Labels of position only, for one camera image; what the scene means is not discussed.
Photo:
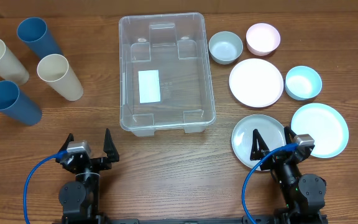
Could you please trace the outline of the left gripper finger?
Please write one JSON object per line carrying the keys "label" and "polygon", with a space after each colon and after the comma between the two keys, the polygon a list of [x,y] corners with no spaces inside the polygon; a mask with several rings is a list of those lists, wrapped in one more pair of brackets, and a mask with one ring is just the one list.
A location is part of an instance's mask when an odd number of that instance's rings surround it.
{"label": "left gripper finger", "polygon": [[74,141],[74,136],[72,133],[70,133],[65,141],[65,143],[63,144],[63,146],[60,148],[60,150],[57,152],[56,158],[55,158],[55,162],[60,162],[60,160],[62,159],[63,155],[67,153],[67,148],[70,142]]}
{"label": "left gripper finger", "polygon": [[119,162],[119,154],[113,143],[111,132],[108,128],[105,132],[103,151],[106,153],[110,162]]}

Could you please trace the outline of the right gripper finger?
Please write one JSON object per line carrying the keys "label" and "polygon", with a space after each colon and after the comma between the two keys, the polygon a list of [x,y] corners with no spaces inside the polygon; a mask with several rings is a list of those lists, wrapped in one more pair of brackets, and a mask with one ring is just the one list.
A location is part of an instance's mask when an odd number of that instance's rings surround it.
{"label": "right gripper finger", "polygon": [[250,160],[256,161],[263,159],[270,152],[258,129],[252,132],[252,147],[250,152]]}
{"label": "right gripper finger", "polygon": [[295,136],[295,132],[289,126],[284,127],[284,137],[286,144],[295,143]]}

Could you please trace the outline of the grey plate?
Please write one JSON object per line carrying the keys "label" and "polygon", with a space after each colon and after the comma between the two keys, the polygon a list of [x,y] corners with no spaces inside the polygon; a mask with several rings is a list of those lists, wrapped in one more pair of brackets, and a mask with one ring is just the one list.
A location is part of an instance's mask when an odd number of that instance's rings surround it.
{"label": "grey plate", "polygon": [[250,160],[254,129],[258,130],[270,151],[286,144],[284,127],[276,119],[262,114],[241,119],[232,132],[231,144],[237,158],[249,168],[258,163]]}

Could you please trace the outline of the light blue plate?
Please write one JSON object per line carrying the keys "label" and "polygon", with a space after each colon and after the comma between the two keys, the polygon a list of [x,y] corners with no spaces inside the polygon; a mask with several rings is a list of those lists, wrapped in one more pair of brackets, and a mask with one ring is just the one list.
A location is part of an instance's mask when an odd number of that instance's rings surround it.
{"label": "light blue plate", "polygon": [[291,119],[291,129],[297,134],[309,134],[315,144],[311,155],[323,159],[339,155],[349,140],[345,119],[334,108],[322,103],[309,103],[299,108]]}

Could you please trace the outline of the light blue bowl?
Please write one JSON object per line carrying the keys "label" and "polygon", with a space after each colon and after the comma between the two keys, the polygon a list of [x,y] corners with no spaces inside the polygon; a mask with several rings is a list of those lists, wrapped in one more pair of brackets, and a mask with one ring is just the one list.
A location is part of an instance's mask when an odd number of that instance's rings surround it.
{"label": "light blue bowl", "polygon": [[296,66],[285,77],[285,91],[295,100],[308,100],[316,97],[323,88],[319,73],[311,67]]}

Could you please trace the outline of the white pink plate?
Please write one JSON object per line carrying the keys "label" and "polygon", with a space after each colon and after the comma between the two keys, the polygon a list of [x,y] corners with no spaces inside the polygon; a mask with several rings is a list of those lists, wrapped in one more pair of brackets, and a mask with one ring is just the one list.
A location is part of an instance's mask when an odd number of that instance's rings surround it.
{"label": "white pink plate", "polygon": [[229,87],[242,104],[265,108],[281,97],[284,84],[276,66],[266,60],[250,58],[239,62],[231,70]]}

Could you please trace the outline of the cream cup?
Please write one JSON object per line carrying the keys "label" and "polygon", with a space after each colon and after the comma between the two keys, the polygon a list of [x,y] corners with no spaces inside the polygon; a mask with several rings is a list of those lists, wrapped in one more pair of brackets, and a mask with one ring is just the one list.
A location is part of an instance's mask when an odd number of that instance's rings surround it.
{"label": "cream cup", "polygon": [[23,85],[29,80],[29,72],[1,39],[0,77],[17,85]]}
{"label": "cream cup", "polygon": [[83,96],[84,89],[63,55],[45,56],[37,65],[37,75],[68,101],[76,101]]}

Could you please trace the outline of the clear plastic storage bin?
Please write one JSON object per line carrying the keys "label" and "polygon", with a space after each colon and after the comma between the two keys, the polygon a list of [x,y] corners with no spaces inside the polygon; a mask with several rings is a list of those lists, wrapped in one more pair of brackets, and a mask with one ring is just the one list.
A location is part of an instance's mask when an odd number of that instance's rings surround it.
{"label": "clear plastic storage bin", "polygon": [[[204,17],[198,12],[119,21],[120,125],[138,137],[200,133],[216,120]],[[158,70],[161,101],[140,103],[138,72]]]}

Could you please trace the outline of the pink bowl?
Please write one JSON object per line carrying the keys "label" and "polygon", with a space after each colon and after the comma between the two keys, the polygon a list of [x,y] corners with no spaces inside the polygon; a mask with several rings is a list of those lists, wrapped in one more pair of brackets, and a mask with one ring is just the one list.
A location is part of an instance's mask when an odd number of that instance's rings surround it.
{"label": "pink bowl", "polygon": [[257,23],[249,27],[246,33],[247,48],[257,56],[272,53],[280,45],[279,31],[267,23]]}

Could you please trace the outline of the grey bowl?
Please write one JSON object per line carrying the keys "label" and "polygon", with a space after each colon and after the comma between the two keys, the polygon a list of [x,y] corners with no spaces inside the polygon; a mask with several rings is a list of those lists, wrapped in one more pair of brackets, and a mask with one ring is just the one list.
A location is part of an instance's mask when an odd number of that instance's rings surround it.
{"label": "grey bowl", "polygon": [[210,38],[208,47],[215,62],[227,65],[240,57],[244,45],[242,39],[237,34],[221,31],[215,33]]}

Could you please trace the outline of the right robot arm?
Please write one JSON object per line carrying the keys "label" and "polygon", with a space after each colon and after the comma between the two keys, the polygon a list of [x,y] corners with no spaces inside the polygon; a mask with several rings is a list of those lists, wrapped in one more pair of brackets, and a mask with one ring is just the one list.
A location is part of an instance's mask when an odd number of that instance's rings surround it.
{"label": "right robot arm", "polygon": [[[250,160],[257,161],[242,186],[242,206],[246,213],[244,223],[327,223],[320,210],[325,206],[326,181],[315,174],[302,174],[298,164],[309,158],[314,139],[308,134],[295,134],[284,127],[286,144],[269,150],[257,129],[253,130]],[[256,169],[270,171],[279,184],[285,208],[276,209],[273,215],[252,216],[245,201],[246,187]]]}

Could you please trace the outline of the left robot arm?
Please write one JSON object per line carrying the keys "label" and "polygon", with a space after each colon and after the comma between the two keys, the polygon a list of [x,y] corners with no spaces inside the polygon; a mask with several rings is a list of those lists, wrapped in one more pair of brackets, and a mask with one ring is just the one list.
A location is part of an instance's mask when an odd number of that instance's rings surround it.
{"label": "left robot arm", "polygon": [[62,167],[75,174],[75,180],[61,187],[58,199],[63,207],[62,223],[111,223],[99,211],[99,180],[102,170],[109,170],[119,161],[110,130],[104,137],[104,157],[91,157],[87,141],[75,141],[70,133],[55,159]]}

